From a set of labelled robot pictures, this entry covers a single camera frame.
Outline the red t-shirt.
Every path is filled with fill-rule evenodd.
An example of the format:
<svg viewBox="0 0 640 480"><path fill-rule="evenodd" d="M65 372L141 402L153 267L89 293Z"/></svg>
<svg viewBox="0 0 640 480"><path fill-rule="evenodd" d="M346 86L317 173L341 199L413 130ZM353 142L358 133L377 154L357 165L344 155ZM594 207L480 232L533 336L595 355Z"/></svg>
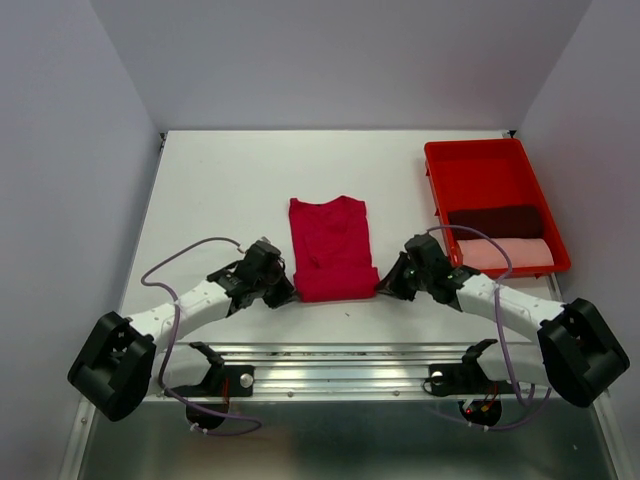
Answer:
<svg viewBox="0 0 640 480"><path fill-rule="evenodd" d="M366 203L348 196L314 204L292 198L289 223L294 286L304 303L363 300L376 295Z"/></svg>

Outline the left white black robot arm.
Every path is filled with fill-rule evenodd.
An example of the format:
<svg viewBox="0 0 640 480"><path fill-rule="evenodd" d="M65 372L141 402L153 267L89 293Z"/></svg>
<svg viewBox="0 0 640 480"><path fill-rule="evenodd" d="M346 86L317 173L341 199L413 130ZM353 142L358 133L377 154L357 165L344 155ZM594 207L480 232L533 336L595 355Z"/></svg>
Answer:
<svg viewBox="0 0 640 480"><path fill-rule="evenodd" d="M293 300L294 287L280 250L258 240L243 258L169 296L129 317L101 316L70 367L68 382L111 421L129 416L145 397L168 391L168 361L179 340L257 300L279 308Z"/></svg>

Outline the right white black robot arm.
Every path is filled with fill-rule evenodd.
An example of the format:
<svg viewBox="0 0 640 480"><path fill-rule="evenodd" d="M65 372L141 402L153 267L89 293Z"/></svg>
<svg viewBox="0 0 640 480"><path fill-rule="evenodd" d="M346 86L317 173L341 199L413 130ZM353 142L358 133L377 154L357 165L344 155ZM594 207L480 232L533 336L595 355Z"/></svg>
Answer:
<svg viewBox="0 0 640 480"><path fill-rule="evenodd" d="M456 363L430 369L427 391L434 396L480 393L489 386L516 393L529 384L586 408L630 367L591 302L545 300L472 267L455 266L430 234L406 242L376 290L406 301L426 292L441 305L495 322L497 338L469 347Z"/></svg>

